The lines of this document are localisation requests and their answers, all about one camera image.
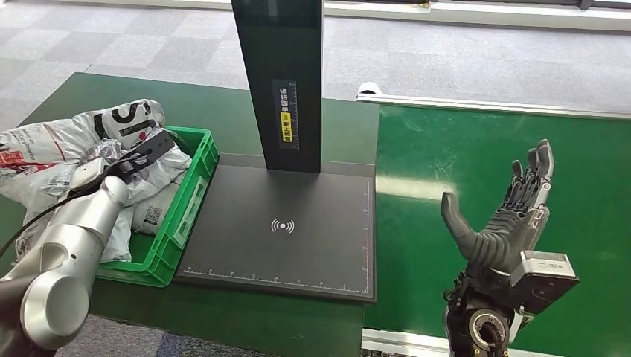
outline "robotic hand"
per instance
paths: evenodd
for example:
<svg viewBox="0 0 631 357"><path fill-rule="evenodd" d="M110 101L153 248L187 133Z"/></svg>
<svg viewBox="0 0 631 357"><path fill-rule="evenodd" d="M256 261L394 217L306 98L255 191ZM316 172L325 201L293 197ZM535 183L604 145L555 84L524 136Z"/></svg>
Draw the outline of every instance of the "robotic hand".
<svg viewBox="0 0 631 357"><path fill-rule="evenodd" d="M578 279L564 254L533 251L548 220L554 157L541 140L528 150L528 168L513 162L502 205L475 232L458 199L443 193L441 215L467 267L444 292L446 331L453 357L506 357L517 332Z"/></svg>

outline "white plastic bag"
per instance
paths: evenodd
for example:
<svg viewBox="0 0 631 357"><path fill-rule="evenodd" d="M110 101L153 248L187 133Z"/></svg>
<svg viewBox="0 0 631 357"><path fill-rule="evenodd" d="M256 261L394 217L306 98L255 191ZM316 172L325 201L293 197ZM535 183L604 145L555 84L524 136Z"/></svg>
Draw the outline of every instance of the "white plastic bag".
<svg viewBox="0 0 631 357"><path fill-rule="evenodd" d="M123 149L131 149L142 142L152 128L164 124L160 103L140 99L108 109L75 115L73 119L91 123L99 139L116 139Z"/></svg>
<svg viewBox="0 0 631 357"><path fill-rule="evenodd" d="M118 214L112 235L100 258L104 262L130 262L132 255L129 253L129 239L132 236L132 220L134 218L134 207L125 207Z"/></svg>
<svg viewBox="0 0 631 357"><path fill-rule="evenodd" d="M115 139L103 139L99 144L89 148L81 156L80 163L87 164L96 159L103 158L108 164L117 161L123 155L121 142Z"/></svg>
<svg viewBox="0 0 631 357"><path fill-rule="evenodd" d="M7 130L0 133L0 185L8 176L26 170L44 170L52 164L77 160L101 139L116 139L123 149L131 149L163 124L160 103L141 99L72 119Z"/></svg>
<svg viewBox="0 0 631 357"><path fill-rule="evenodd" d="M156 128L148 138L153 137L163 129ZM168 186L173 180L190 167L190 156L183 153L175 145L158 160L136 173L132 182L127 184L129 198L127 205L135 205L142 200L156 195L160 190Z"/></svg>
<svg viewBox="0 0 631 357"><path fill-rule="evenodd" d="M73 161L56 164L45 170L24 171L7 178L0 186L0 194L26 208L23 221L26 224L65 195L70 185L70 177L78 165L78 161ZM50 212L20 234L16 240L18 261L35 245L52 216L53 212Z"/></svg>
<svg viewBox="0 0 631 357"><path fill-rule="evenodd" d="M184 173L178 176L175 181L171 182L154 197L150 197L134 205L134 220L132 222L132 230L134 232L146 234L158 233L158 228L160 228L183 178Z"/></svg>

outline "cable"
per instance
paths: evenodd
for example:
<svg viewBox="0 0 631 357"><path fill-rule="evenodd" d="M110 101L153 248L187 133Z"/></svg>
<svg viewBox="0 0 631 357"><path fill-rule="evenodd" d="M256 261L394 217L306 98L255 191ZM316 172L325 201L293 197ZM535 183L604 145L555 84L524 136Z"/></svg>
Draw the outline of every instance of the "cable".
<svg viewBox="0 0 631 357"><path fill-rule="evenodd" d="M485 322L484 324L482 324L482 328L486 329L486 331L493 338L493 343L489 344L489 348L491 350L491 353L493 354L493 357L503 357L501 348L502 335L500 335L499 329L490 322Z"/></svg>

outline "green plastic crate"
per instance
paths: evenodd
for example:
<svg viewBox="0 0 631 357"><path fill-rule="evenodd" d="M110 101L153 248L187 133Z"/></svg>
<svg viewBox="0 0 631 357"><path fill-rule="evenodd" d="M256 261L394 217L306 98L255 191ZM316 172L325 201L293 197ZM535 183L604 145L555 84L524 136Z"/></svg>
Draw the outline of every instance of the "green plastic crate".
<svg viewBox="0 0 631 357"><path fill-rule="evenodd" d="M167 126L174 141L193 159L158 233L132 233L131 262L102 263L97 277L147 286L165 287L173 279L188 234L202 205L219 152L206 129Z"/></svg>

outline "gray carpet tile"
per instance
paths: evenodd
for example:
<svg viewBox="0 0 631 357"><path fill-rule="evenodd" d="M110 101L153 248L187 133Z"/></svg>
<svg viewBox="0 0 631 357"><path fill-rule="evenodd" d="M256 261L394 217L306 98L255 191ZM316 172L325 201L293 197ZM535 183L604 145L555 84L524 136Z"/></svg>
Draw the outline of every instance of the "gray carpet tile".
<svg viewBox="0 0 631 357"><path fill-rule="evenodd" d="M627 57L631 58L631 36L616 36L615 45L620 46L624 53L627 54Z"/></svg>
<svg viewBox="0 0 631 357"><path fill-rule="evenodd" d="M628 35L607 33L581 33L580 38L568 49L575 65L629 66L631 57L619 45L619 39L629 39Z"/></svg>
<svg viewBox="0 0 631 357"><path fill-rule="evenodd" d="M388 22L388 49L390 52L413 54L445 54L443 42L449 36L448 26L390 21Z"/></svg>
<svg viewBox="0 0 631 357"><path fill-rule="evenodd" d="M35 21L31 27L46 30L72 31L87 18L94 15L96 9L96 7L89 5L58 4L41 19Z"/></svg>
<svg viewBox="0 0 631 357"><path fill-rule="evenodd" d="M79 335L55 357L154 357L163 334L90 315Z"/></svg>
<svg viewBox="0 0 631 357"><path fill-rule="evenodd" d="M333 31L327 31L325 38L330 40L332 48L386 50L390 34L388 25L388 22L369 19L339 19L334 22ZM344 36L336 36L337 33L343 33Z"/></svg>
<svg viewBox="0 0 631 357"><path fill-rule="evenodd" d="M330 48L322 48L322 79L326 81L327 71L329 70L329 56L331 55Z"/></svg>
<svg viewBox="0 0 631 357"><path fill-rule="evenodd" d="M165 332L156 352L156 357L179 357L184 337Z"/></svg>
<svg viewBox="0 0 631 357"><path fill-rule="evenodd" d="M599 107L631 112L630 67L583 65L577 66L576 70Z"/></svg>
<svg viewBox="0 0 631 357"><path fill-rule="evenodd" d="M379 87L382 91L388 91L387 86ZM355 100L357 96L357 84L322 83L322 97L341 100Z"/></svg>
<svg viewBox="0 0 631 357"><path fill-rule="evenodd" d="M97 65L146 68L168 38L150 35L120 35L94 61Z"/></svg>
<svg viewBox="0 0 631 357"><path fill-rule="evenodd" d="M219 45L219 41L214 40L171 37L148 67L181 72L204 71Z"/></svg>
<svg viewBox="0 0 631 357"><path fill-rule="evenodd" d="M69 35L69 31L29 28L0 45L0 57L39 60Z"/></svg>
<svg viewBox="0 0 631 357"><path fill-rule="evenodd" d="M9 59L0 58L0 91L18 80L24 74L26 69L36 63L27 59Z"/></svg>
<svg viewBox="0 0 631 357"><path fill-rule="evenodd" d="M142 71L138 78L146 80L163 80L165 82L198 84L201 86L248 89L248 78L245 75L216 72L180 72L162 68L150 68Z"/></svg>
<svg viewBox="0 0 631 357"><path fill-rule="evenodd" d="M116 65L90 65L86 73L106 74L108 76L139 78L144 69L133 67L118 67Z"/></svg>
<svg viewBox="0 0 631 357"><path fill-rule="evenodd" d="M186 19L184 10L151 7L132 20L125 33L133 35L170 36Z"/></svg>
<svg viewBox="0 0 631 357"><path fill-rule="evenodd" d="M238 40L224 40L219 43L206 71L226 74L246 75L241 46Z"/></svg>
<svg viewBox="0 0 631 357"><path fill-rule="evenodd" d="M448 27L448 56L495 60L572 63L569 56L577 33L539 30Z"/></svg>
<svg viewBox="0 0 631 357"><path fill-rule="evenodd" d="M388 83L388 52L331 48L324 81L359 84L366 81Z"/></svg>
<svg viewBox="0 0 631 357"><path fill-rule="evenodd" d="M44 101L74 72L83 72L88 66L85 63L35 62L0 90L0 97Z"/></svg>
<svg viewBox="0 0 631 357"><path fill-rule="evenodd" d="M178 357L267 357L264 353L184 337Z"/></svg>
<svg viewBox="0 0 631 357"><path fill-rule="evenodd" d="M515 66L514 61L478 57L450 57L448 61L455 90L459 94L528 96L518 82L519 72L523 68Z"/></svg>
<svg viewBox="0 0 631 357"><path fill-rule="evenodd" d="M452 68L442 55L392 53L389 71L390 85L395 88L415 89L432 97L455 92Z"/></svg>
<svg viewBox="0 0 631 357"><path fill-rule="evenodd" d="M233 19L230 20L230 24L228 25L228 29L225 31L223 39L239 41L239 33L237 32L237 24L234 23Z"/></svg>
<svg viewBox="0 0 631 357"><path fill-rule="evenodd" d="M0 98L0 132L15 128L42 102Z"/></svg>
<svg viewBox="0 0 631 357"><path fill-rule="evenodd" d="M14 2L7 4L5 9L0 10L0 27L27 28L46 16L46 13L51 10L53 10L53 6L43 3Z"/></svg>
<svg viewBox="0 0 631 357"><path fill-rule="evenodd" d="M234 24L232 13L195 11L186 15L173 35L193 39L223 39L231 24Z"/></svg>
<svg viewBox="0 0 631 357"><path fill-rule="evenodd" d="M333 34L336 32L337 22L338 19L335 17L324 18L322 22L322 46L324 48L329 48L333 44Z"/></svg>
<svg viewBox="0 0 631 357"><path fill-rule="evenodd" d="M542 104L592 103L594 96L573 65L522 62L517 85Z"/></svg>
<svg viewBox="0 0 631 357"><path fill-rule="evenodd" d="M137 7L95 7L95 12L74 30L79 32L123 33L142 13Z"/></svg>
<svg viewBox="0 0 631 357"><path fill-rule="evenodd" d="M13 38L20 30L20 28L0 28L0 45Z"/></svg>
<svg viewBox="0 0 631 357"><path fill-rule="evenodd" d="M92 63L118 37L113 33L73 32L51 48L43 57L44 61Z"/></svg>

